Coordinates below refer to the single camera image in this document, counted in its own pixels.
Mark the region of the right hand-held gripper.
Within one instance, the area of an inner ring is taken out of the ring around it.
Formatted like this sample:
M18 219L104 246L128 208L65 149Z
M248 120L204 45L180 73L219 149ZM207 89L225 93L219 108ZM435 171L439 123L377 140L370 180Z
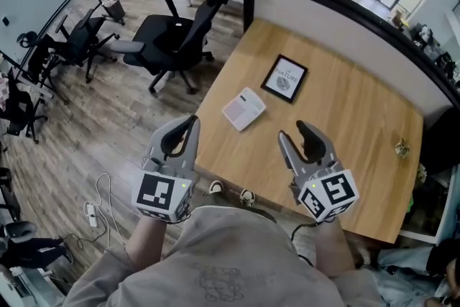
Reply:
M305 157L283 130L278 134L278 144L293 172L291 189L295 203L304 206L321 223L346 212L359 199L359 192L351 171L337 160L332 141L305 121L297 120L296 127L303 137Z

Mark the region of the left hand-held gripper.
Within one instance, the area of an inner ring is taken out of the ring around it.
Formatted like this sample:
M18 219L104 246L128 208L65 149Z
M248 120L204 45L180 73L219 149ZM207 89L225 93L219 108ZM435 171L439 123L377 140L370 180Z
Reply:
M151 155L143 157L132 189L132 205L141 214L167 224L190 216L200 130L200 119L192 114L173 119L153 133Z

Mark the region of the person's right forearm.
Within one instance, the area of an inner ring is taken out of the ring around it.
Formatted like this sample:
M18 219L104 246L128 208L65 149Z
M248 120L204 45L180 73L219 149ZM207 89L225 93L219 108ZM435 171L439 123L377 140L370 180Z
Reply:
M353 254L338 219L316 227L316 268L333 278L355 269Z

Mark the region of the person's left forearm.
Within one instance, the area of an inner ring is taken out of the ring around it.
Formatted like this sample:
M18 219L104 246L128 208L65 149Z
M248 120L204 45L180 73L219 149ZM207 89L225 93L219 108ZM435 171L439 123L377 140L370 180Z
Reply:
M167 224L142 216L125 245L133 273L145 270L161 260Z

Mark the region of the person's right shoe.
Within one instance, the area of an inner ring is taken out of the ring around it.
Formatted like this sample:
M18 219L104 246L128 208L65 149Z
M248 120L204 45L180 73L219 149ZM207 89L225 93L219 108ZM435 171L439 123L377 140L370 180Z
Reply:
M245 208L252 208L255 203L255 194L244 189L239 195L240 204Z

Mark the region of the small gold ornament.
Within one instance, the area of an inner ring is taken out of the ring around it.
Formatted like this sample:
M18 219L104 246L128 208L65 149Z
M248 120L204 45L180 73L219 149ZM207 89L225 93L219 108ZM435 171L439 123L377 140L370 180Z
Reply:
M395 150L395 154L399 158L404 159L410 153L410 145L403 137L401 137L399 141L397 142L397 144L395 145L394 150Z

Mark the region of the white power strip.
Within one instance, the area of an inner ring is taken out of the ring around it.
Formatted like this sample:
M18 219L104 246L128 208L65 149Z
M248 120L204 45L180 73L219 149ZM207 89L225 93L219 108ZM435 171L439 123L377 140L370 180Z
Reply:
M90 227L97 228L98 227L98 219L97 219L97 208L96 205L91 201L86 201L83 204L83 212L88 218L88 223Z

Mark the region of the person's grey printed shirt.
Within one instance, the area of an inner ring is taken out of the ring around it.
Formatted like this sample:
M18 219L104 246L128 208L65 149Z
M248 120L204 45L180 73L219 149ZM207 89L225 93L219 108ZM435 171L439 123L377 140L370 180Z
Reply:
M372 274L330 278L301 260L287 233L259 214L201 206L161 260L133 273L106 250L62 307L381 307Z

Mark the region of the white partition black trim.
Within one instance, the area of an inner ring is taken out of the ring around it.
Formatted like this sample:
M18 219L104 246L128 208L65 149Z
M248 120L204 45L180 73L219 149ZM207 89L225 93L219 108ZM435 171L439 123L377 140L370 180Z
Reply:
M460 93L413 42L351 0L254 0L254 16L307 37L378 77L425 115L449 106Z

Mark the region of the brown waste bin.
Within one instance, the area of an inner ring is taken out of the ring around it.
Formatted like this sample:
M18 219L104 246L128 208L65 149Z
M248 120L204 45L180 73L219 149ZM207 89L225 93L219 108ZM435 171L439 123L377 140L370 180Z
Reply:
M103 0L102 7L105 11L103 17L113 22L125 25L124 17L126 15L120 0Z

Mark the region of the black picture frame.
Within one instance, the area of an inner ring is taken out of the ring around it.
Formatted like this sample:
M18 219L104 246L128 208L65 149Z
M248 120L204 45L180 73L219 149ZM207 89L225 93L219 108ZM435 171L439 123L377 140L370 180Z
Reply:
M278 55L260 88L292 104L307 75L307 67Z

